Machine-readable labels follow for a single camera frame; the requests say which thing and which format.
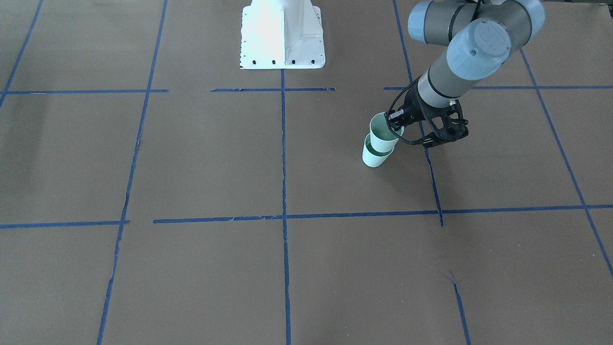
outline brown floor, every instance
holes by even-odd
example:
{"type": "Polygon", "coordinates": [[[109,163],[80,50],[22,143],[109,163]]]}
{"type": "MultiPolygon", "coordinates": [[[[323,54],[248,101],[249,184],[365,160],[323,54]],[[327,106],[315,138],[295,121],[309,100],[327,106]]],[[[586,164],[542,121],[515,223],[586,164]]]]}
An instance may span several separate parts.
{"type": "Polygon", "coordinates": [[[606,6],[545,4],[467,138],[368,168],[444,50],[416,3],[314,1],[326,67],[281,72],[238,68],[249,0],[1,0],[1,342],[611,344],[606,6]]]}

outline blue tape line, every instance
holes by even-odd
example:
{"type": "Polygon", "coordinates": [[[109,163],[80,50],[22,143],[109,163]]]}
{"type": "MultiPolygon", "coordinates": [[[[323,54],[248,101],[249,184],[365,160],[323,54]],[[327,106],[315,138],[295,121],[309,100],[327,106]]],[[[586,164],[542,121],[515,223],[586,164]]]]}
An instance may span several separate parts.
{"type": "MultiPolygon", "coordinates": [[[[158,29],[158,38],[156,40],[155,49],[153,51],[153,58],[151,59],[151,71],[149,73],[149,82],[147,83],[147,90],[151,90],[151,85],[153,83],[153,74],[155,72],[156,60],[158,59],[159,45],[162,39],[162,29],[164,28],[164,19],[166,17],[166,8],[168,8],[168,0],[164,0],[164,7],[162,8],[162,16],[159,22],[158,29]]],[[[130,167],[130,176],[128,177],[128,186],[126,188],[126,202],[124,203],[123,210],[121,211],[121,222],[119,224],[119,230],[117,232],[117,241],[115,243],[115,254],[113,256],[113,270],[111,274],[111,278],[109,279],[109,285],[107,287],[107,294],[104,299],[104,308],[102,310],[102,318],[100,321],[100,329],[98,331],[98,339],[96,344],[102,345],[102,339],[104,337],[104,328],[107,322],[107,316],[109,314],[109,304],[111,299],[111,294],[113,292],[113,283],[115,281],[115,273],[117,271],[117,262],[119,259],[119,251],[120,251],[120,242],[123,237],[123,230],[126,220],[126,215],[128,213],[128,204],[130,203],[130,193],[132,191],[132,182],[134,181],[134,171],[136,170],[136,161],[139,157],[139,144],[140,138],[143,134],[143,125],[145,123],[145,116],[147,114],[147,106],[149,103],[149,92],[145,93],[145,100],[143,102],[143,110],[140,114],[140,123],[139,123],[139,131],[136,135],[136,143],[134,145],[134,154],[132,156],[132,165],[130,167]]]]}
{"type": "Polygon", "coordinates": [[[499,212],[533,212],[562,211],[583,209],[581,205],[572,206],[537,206],[537,207],[501,207],[493,209],[444,209],[444,214],[499,213],[499,212]]]}
{"type": "MultiPolygon", "coordinates": [[[[398,25],[398,34],[400,35],[400,43],[402,44],[402,52],[405,55],[406,73],[409,75],[409,82],[413,82],[413,74],[411,73],[411,63],[409,62],[409,55],[406,52],[405,37],[402,34],[400,16],[398,15],[398,5],[396,4],[396,0],[392,0],[392,2],[394,3],[394,14],[396,16],[396,24],[398,25]]],[[[422,136],[425,136],[424,126],[421,122],[419,123],[419,130],[421,131],[422,136]]],[[[445,221],[443,219],[443,212],[441,211],[441,201],[438,196],[438,189],[436,187],[436,179],[434,177],[434,169],[432,168],[432,160],[430,159],[430,152],[428,152],[428,149],[425,147],[424,147],[424,152],[425,152],[425,159],[428,162],[428,168],[430,169],[430,178],[432,180],[432,191],[434,193],[436,209],[438,210],[438,217],[441,222],[441,227],[443,227],[445,225],[445,221]]]]}
{"type": "Polygon", "coordinates": [[[103,222],[0,224],[0,229],[93,227],[93,226],[101,226],[101,225],[119,225],[120,222],[121,221],[119,220],[110,220],[110,221],[103,221],[103,222]]]}
{"type": "Polygon", "coordinates": [[[543,89],[554,90],[578,90],[578,89],[602,89],[613,88],[613,85],[570,85],[570,86],[539,86],[543,89]]]}
{"type": "Polygon", "coordinates": [[[450,274],[449,276],[451,277],[451,281],[454,283],[455,299],[457,300],[458,308],[460,309],[460,318],[462,319],[462,328],[464,329],[464,338],[466,339],[466,345],[470,345],[470,334],[468,333],[468,324],[466,322],[466,315],[464,314],[462,295],[460,294],[460,289],[458,288],[458,283],[455,280],[454,275],[450,274]]]}
{"type": "MultiPolygon", "coordinates": [[[[587,205],[589,209],[613,209],[613,204],[587,205]]],[[[504,213],[504,212],[539,212],[539,211],[570,211],[582,210],[582,205],[566,206],[534,206],[534,207],[500,207],[489,209],[443,209],[443,214],[474,214],[474,213],[504,213]]],[[[393,212],[353,212],[353,213],[318,213],[318,214],[288,214],[287,219],[317,219],[317,218],[353,218],[353,217],[385,217],[399,215],[435,215],[438,210],[426,211],[393,211],[393,212]]],[[[179,218],[156,219],[154,224],[169,223],[203,223],[203,222],[238,222],[249,220],[278,220],[283,215],[251,215],[241,217],[210,217],[210,218],[179,218]]]]}
{"type": "Polygon", "coordinates": [[[210,92],[296,92],[296,91],[336,91],[335,87],[305,87],[305,88],[215,88],[210,92]]]}
{"type": "Polygon", "coordinates": [[[611,265],[609,256],[606,252],[606,249],[604,248],[604,244],[602,240],[600,239],[600,235],[598,234],[596,225],[594,225],[594,222],[592,220],[592,215],[590,215],[590,210],[585,203],[585,199],[583,197],[583,194],[581,193],[581,189],[579,188],[579,184],[577,183],[577,179],[575,178],[570,162],[568,161],[568,158],[566,157],[566,153],[564,152],[564,148],[562,147],[562,142],[560,141],[558,132],[555,130],[554,122],[552,121],[551,116],[549,115],[549,111],[547,110],[547,106],[545,105],[545,100],[543,99],[541,90],[539,90],[539,86],[536,84],[536,79],[534,77],[534,74],[532,73],[532,68],[530,68],[530,64],[528,63],[528,59],[526,58],[526,54],[524,53],[524,50],[520,48],[519,52],[522,54],[522,58],[524,59],[524,63],[526,65],[526,68],[528,69],[528,74],[530,75],[530,78],[532,80],[532,84],[534,84],[535,86],[536,94],[538,95],[538,98],[541,102],[541,106],[543,107],[543,111],[545,112],[545,116],[547,117],[547,121],[549,122],[549,127],[551,127],[551,132],[554,134],[555,142],[558,145],[558,148],[560,149],[560,153],[562,154],[562,158],[564,159],[564,163],[566,164],[568,173],[570,174],[571,179],[573,180],[573,185],[575,187],[575,190],[577,191],[577,195],[579,195],[579,200],[581,200],[581,205],[583,205],[585,215],[587,216],[587,220],[589,221],[590,226],[592,227],[592,232],[594,233],[594,237],[596,238],[596,241],[598,242],[598,246],[600,247],[600,252],[602,253],[604,261],[606,262],[607,267],[609,268],[609,274],[611,275],[611,277],[613,277],[613,266],[611,265]]]}
{"type": "MultiPolygon", "coordinates": [[[[539,86],[539,89],[553,90],[592,90],[592,89],[610,89],[613,85],[573,85],[573,86],[539,86]]],[[[404,90],[405,87],[384,87],[383,90],[404,90]]],[[[474,90],[534,90],[534,86],[475,86],[474,90]]]]}
{"type": "Polygon", "coordinates": [[[411,73],[411,64],[409,63],[409,55],[406,52],[405,38],[402,34],[402,25],[400,24],[400,16],[398,15],[398,5],[396,0],[394,3],[394,14],[396,14],[396,24],[398,25],[398,33],[400,34],[400,43],[402,43],[402,52],[405,54],[406,71],[409,74],[409,82],[413,82],[413,74],[411,73]]]}
{"type": "Polygon", "coordinates": [[[160,88],[154,90],[32,90],[32,91],[7,91],[7,95],[54,95],[54,94],[80,94],[80,93],[165,93],[169,90],[167,88],[160,88]]]}
{"type": "Polygon", "coordinates": [[[613,205],[587,205],[589,209],[613,209],[613,205]]]}
{"type": "Polygon", "coordinates": [[[295,92],[295,91],[336,91],[335,87],[303,87],[303,88],[286,88],[286,92],[295,92]]]}
{"type": "MultiPolygon", "coordinates": [[[[425,136],[424,126],[422,122],[419,122],[419,131],[422,136],[425,136]]],[[[436,210],[438,211],[438,218],[441,222],[441,227],[445,226],[445,221],[443,219],[443,210],[441,210],[441,200],[438,197],[438,188],[436,187],[436,179],[434,178],[434,170],[432,169],[432,160],[430,160],[430,152],[427,148],[424,147],[425,159],[428,162],[428,168],[430,168],[430,180],[432,182],[432,190],[434,191],[434,201],[436,203],[436,210]]]]}
{"type": "Polygon", "coordinates": [[[280,92],[280,88],[216,88],[210,92],[280,92]]]}
{"type": "Polygon", "coordinates": [[[534,90],[534,86],[475,86],[474,90],[534,90]]]}
{"type": "Polygon", "coordinates": [[[15,64],[13,65],[13,70],[10,72],[10,76],[8,81],[6,82],[6,86],[4,87],[4,93],[0,97],[0,108],[4,104],[4,100],[6,99],[6,92],[10,89],[10,84],[13,83],[13,79],[15,78],[15,74],[17,73],[17,68],[19,67],[19,62],[21,62],[21,58],[23,57],[23,52],[26,51],[26,46],[30,41],[30,36],[32,36],[32,31],[34,31],[34,25],[36,25],[36,21],[38,20],[38,16],[40,13],[40,8],[42,7],[42,1],[39,1],[38,6],[36,7],[36,12],[34,13],[34,17],[32,18],[32,23],[30,24],[30,29],[28,30],[28,34],[26,35],[26,39],[23,41],[21,45],[21,50],[17,55],[17,59],[15,60],[15,64]]]}
{"type": "Polygon", "coordinates": [[[286,344],[292,343],[291,313],[289,303],[289,249],[287,247],[287,161],[286,161],[286,126],[285,126],[285,70],[281,70],[281,146],[283,148],[283,265],[285,272],[285,336],[286,344]]]}
{"type": "Polygon", "coordinates": [[[173,223],[208,223],[208,222],[242,222],[247,220],[274,220],[282,219],[282,215],[250,215],[246,217],[210,217],[210,218],[177,218],[177,219],[156,219],[154,224],[173,224],[173,223]]]}
{"type": "Polygon", "coordinates": [[[397,211],[397,212],[356,212],[356,213],[322,213],[322,214],[291,214],[288,219],[310,218],[352,218],[352,217],[384,217],[390,215],[427,215],[438,214],[438,211],[397,211]]]}

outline cable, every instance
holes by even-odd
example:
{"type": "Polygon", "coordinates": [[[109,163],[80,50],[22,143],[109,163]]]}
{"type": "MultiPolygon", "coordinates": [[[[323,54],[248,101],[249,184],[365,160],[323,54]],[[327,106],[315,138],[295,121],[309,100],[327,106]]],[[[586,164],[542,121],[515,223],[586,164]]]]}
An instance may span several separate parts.
{"type": "Polygon", "coordinates": [[[479,9],[481,8],[482,3],[483,3],[483,0],[477,1],[477,7],[474,8],[473,19],[471,19],[471,21],[477,19],[477,16],[479,15],[479,9]]]}
{"type": "Polygon", "coordinates": [[[394,109],[394,105],[396,105],[396,102],[400,99],[400,97],[402,97],[402,95],[405,94],[405,92],[407,92],[413,85],[415,85],[415,83],[419,80],[419,78],[416,78],[412,83],[410,83],[407,87],[405,87],[404,90],[402,90],[398,96],[396,96],[396,98],[394,99],[394,101],[392,102],[392,105],[389,107],[389,109],[387,110],[387,112],[384,114],[385,116],[385,122],[387,123],[387,129],[396,137],[398,138],[398,140],[404,142],[405,144],[408,145],[421,145],[421,139],[419,140],[413,140],[413,141],[409,141],[406,140],[405,138],[401,137],[398,135],[398,133],[396,133],[393,129],[392,129],[392,125],[389,123],[389,116],[392,113],[392,110],[394,109]]]}

